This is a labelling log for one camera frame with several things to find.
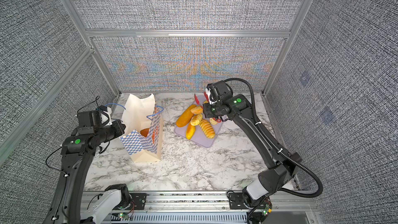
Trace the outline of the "blue checkered paper bag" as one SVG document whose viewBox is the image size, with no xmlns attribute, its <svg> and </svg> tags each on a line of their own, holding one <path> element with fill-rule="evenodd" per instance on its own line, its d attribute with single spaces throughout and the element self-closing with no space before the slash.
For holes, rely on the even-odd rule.
<svg viewBox="0 0 398 224">
<path fill-rule="evenodd" d="M 160 161 L 164 108 L 156 103 L 155 96 L 139 98 L 129 94 L 125 103 L 108 103 L 107 106 L 122 111 L 121 117 L 113 114 L 113 118 L 120 119 L 125 125 L 119 140 L 131 160 L 134 163 Z"/>
</svg>

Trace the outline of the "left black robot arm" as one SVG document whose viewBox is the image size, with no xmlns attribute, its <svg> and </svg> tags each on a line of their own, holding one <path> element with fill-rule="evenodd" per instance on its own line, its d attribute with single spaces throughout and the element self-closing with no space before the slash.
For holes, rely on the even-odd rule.
<svg viewBox="0 0 398 224">
<path fill-rule="evenodd" d="M 98 224 L 99 218 L 90 213 L 81 215 L 81 200 L 87 173 L 97 148 L 102 143 L 124 134 L 125 124 L 114 120 L 111 125 L 83 126 L 75 128 L 66 138 L 61 149 L 61 169 L 45 224 Z"/>
</svg>

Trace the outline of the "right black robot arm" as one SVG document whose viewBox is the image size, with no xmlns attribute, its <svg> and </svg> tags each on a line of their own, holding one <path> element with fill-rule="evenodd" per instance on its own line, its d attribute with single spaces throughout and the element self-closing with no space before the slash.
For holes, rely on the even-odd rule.
<svg viewBox="0 0 398 224">
<path fill-rule="evenodd" d="M 253 103 L 239 94 L 222 102 L 204 103 L 205 117 L 227 116 L 248 136 L 261 155 L 266 169 L 260 172 L 243 192 L 243 202 L 253 208 L 261 200 L 268 198 L 278 191 L 297 195 L 296 191 L 285 188 L 299 169 L 301 157 L 297 153 L 291 154 L 278 143 L 257 116 Z"/>
</svg>

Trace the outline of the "dark orange oval bread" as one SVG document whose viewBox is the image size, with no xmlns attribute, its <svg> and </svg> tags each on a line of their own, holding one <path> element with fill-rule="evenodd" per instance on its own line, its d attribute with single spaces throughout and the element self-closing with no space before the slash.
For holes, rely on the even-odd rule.
<svg viewBox="0 0 398 224">
<path fill-rule="evenodd" d="M 146 138 L 149 134 L 149 130 L 150 130 L 149 128 L 142 129 L 140 131 L 140 135 Z"/>
</svg>

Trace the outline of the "red kitchen tongs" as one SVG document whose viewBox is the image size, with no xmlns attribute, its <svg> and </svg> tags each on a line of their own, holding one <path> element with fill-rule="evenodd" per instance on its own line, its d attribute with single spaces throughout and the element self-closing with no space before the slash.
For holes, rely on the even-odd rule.
<svg viewBox="0 0 398 224">
<path fill-rule="evenodd" d="M 208 102 L 206 96 L 203 94 L 194 94 L 194 100 L 195 100 L 196 105 L 202 106 L 202 107 L 203 107 L 204 103 Z M 214 118 L 214 119 L 217 120 L 218 124 L 222 122 L 221 119 L 219 119 L 219 118 Z"/>
</svg>

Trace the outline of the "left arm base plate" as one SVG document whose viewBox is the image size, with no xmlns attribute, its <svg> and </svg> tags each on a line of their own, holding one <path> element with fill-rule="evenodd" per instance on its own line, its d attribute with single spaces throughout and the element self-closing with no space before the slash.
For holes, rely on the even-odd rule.
<svg viewBox="0 0 398 224">
<path fill-rule="evenodd" d="M 144 210 L 146 201 L 147 201 L 146 193 L 130 193 L 130 201 L 126 206 L 115 207 L 114 210 L 120 211 L 130 211 L 130 210 Z"/>
</svg>

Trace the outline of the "pale rectangular scored bread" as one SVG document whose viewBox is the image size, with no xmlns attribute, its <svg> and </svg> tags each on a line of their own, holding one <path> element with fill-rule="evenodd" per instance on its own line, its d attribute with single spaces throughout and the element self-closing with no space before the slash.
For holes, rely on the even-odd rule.
<svg viewBox="0 0 398 224">
<path fill-rule="evenodd" d="M 212 124 L 212 125 L 217 125 L 217 124 L 218 124 L 217 120 L 214 119 L 214 118 L 210 118 L 210 119 L 209 119 L 209 122 L 210 122 L 210 124 Z"/>
</svg>

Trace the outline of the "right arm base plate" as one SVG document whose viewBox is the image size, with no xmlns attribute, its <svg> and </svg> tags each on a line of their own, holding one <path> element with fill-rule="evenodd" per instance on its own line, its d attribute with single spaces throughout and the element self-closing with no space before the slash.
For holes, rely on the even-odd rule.
<svg viewBox="0 0 398 224">
<path fill-rule="evenodd" d="M 249 209 L 249 207 L 245 205 L 242 192 L 228 191 L 227 198 L 229 200 L 230 209 L 232 210 Z"/>
</svg>

